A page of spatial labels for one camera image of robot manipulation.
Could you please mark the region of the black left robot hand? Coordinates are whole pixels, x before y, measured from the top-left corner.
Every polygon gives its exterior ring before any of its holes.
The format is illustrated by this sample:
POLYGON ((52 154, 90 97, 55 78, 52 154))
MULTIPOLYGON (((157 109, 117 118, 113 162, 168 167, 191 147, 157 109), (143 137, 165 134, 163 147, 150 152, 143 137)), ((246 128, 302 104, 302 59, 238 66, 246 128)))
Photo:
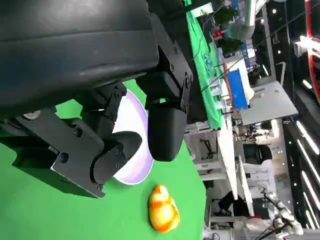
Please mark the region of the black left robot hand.
POLYGON ((147 141, 178 154, 193 74, 145 0, 3 0, 0 142, 14 166, 67 194, 101 199, 142 137, 114 132, 124 82, 146 94, 147 141))

